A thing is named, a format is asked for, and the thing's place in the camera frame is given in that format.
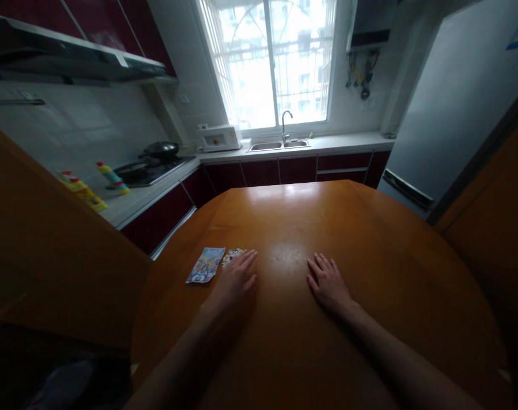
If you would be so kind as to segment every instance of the fridge door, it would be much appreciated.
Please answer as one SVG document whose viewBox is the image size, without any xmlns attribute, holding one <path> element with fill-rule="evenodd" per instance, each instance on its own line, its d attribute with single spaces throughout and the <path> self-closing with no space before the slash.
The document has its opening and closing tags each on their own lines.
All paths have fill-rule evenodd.
<svg viewBox="0 0 518 410">
<path fill-rule="evenodd" d="M 426 219 L 518 97 L 518 0 L 483 0 L 446 17 L 422 70 L 387 168 L 433 199 Z"/>
</svg>

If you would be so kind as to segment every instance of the wooden table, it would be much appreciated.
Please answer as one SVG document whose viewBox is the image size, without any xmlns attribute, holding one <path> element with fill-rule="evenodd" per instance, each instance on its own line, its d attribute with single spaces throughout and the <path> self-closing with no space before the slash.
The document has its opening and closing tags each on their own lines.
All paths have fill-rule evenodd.
<svg viewBox="0 0 518 410">
<path fill-rule="evenodd" d="M 189 393 L 198 407 L 398 407 L 367 351 L 314 301 L 305 258 L 315 251 L 337 261 L 354 299 L 396 337 L 487 408 L 511 407 L 499 329 L 464 263 L 407 208 L 350 181 L 232 189 L 193 215 L 143 291 L 136 387 L 215 284 L 184 283 L 204 247 L 258 250 L 258 282 L 203 352 Z"/>
</svg>

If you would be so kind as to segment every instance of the stainless steel sink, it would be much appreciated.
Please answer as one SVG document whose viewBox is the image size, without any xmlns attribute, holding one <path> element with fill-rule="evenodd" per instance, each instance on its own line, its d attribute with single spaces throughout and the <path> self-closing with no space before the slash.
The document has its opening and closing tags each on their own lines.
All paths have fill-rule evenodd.
<svg viewBox="0 0 518 410">
<path fill-rule="evenodd" d="M 281 142 L 263 142 L 253 145 L 249 151 L 267 151 L 271 149 L 280 149 L 282 147 Z"/>
<path fill-rule="evenodd" d="M 303 148 L 310 146 L 308 140 L 287 141 L 284 145 L 281 142 L 262 142 L 252 145 L 250 151 L 268 151 L 282 148 Z"/>
<path fill-rule="evenodd" d="M 306 140 L 286 142 L 283 145 L 284 148 L 298 148 L 298 147 L 305 147 L 305 146 L 310 146 L 309 142 Z"/>
</svg>

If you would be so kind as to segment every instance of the hand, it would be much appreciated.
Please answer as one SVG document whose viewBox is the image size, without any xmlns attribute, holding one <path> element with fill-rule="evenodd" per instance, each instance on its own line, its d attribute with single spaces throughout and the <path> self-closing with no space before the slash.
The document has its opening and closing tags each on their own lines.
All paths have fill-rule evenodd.
<svg viewBox="0 0 518 410">
<path fill-rule="evenodd" d="M 330 312 L 342 318 L 346 317 L 359 305 L 352 300 L 335 261 L 333 259 L 328 261 L 322 253 L 320 255 L 315 253 L 314 257 L 316 262 L 311 259 L 306 260 L 318 278 L 316 282 L 312 275 L 306 276 L 314 297 Z"/>
<path fill-rule="evenodd" d="M 248 270 L 257 254 L 257 251 L 252 250 L 238 255 L 219 274 L 217 283 L 202 305 L 206 312 L 222 314 L 253 287 L 257 275 L 250 276 Z"/>
</svg>

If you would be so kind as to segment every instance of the cabinet door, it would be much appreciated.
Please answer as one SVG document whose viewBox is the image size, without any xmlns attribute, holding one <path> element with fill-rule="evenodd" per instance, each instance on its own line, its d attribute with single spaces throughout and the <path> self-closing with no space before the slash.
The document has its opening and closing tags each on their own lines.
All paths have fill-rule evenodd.
<svg viewBox="0 0 518 410">
<path fill-rule="evenodd" d="M 372 188 L 379 186 L 380 178 L 383 176 L 384 169 L 388 163 L 388 158 L 390 157 L 390 152 L 391 151 L 379 151 L 373 154 L 365 185 Z"/>
<path fill-rule="evenodd" d="M 318 157 L 318 171 L 367 168 L 372 153 L 324 155 Z"/>
<path fill-rule="evenodd" d="M 215 197 L 212 184 L 208 180 L 202 167 L 199 167 L 189 175 L 185 181 L 183 181 L 183 186 L 197 208 L 202 207 Z"/>
<path fill-rule="evenodd" d="M 143 55 L 117 0 L 65 0 L 88 40 Z"/>
<path fill-rule="evenodd" d="M 0 0 L 0 16 L 47 28 L 80 39 L 83 38 L 71 16 L 59 0 Z"/>
<path fill-rule="evenodd" d="M 231 188 L 246 186 L 244 176 L 242 175 L 242 168 L 238 162 L 206 165 L 205 169 L 218 195 Z"/>
<path fill-rule="evenodd" d="M 121 233 L 150 255 L 191 208 L 191 199 L 178 184 L 121 229 Z"/>
<path fill-rule="evenodd" d="M 243 162 L 242 170 L 247 186 L 279 185 L 278 160 Z"/>
<path fill-rule="evenodd" d="M 339 181 L 341 179 L 349 179 L 351 181 L 363 183 L 366 174 L 367 171 L 350 171 L 341 173 L 318 174 L 317 181 Z"/>
<path fill-rule="evenodd" d="M 138 38 L 139 45 L 147 58 L 166 65 L 166 73 L 177 77 L 170 61 L 166 46 L 158 32 L 157 24 L 146 1 L 120 0 L 132 30 Z"/>
<path fill-rule="evenodd" d="M 284 158 L 279 164 L 283 184 L 316 181 L 316 157 Z"/>
</svg>

